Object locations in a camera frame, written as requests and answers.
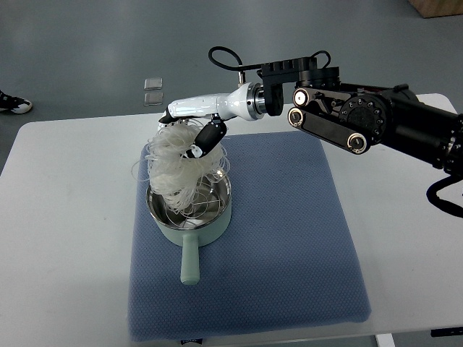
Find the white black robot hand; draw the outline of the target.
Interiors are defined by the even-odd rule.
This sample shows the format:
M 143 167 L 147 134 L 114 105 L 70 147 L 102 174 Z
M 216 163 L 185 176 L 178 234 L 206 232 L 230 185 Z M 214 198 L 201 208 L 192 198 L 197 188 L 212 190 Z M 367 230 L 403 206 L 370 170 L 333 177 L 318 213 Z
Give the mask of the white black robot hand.
M 257 121 L 266 113 L 263 86 L 245 83 L 232 93 L 218 93 L 185 98 L 170 103 L 159 119 L 164 127 L 185 119 L 209 118 L 196 138 L 182 155 L 184 158 L 202 158 L 209 154 L 227 133 L 225 121 L 239 117 Z

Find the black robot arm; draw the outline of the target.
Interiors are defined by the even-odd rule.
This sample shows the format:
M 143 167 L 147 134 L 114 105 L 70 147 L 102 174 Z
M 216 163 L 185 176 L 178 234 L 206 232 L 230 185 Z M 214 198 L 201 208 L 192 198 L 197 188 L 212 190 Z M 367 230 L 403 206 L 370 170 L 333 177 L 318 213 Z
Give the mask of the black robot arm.
M 283 85 L 293 82 L 291 126 L 359 155 L 382 144 L 462 175 L 462 115 L 419 101 L 408 85 L 342 83 L 339 68 L 317 66 L 314 56 L 260 67 L 267 113 L 283 109 Z

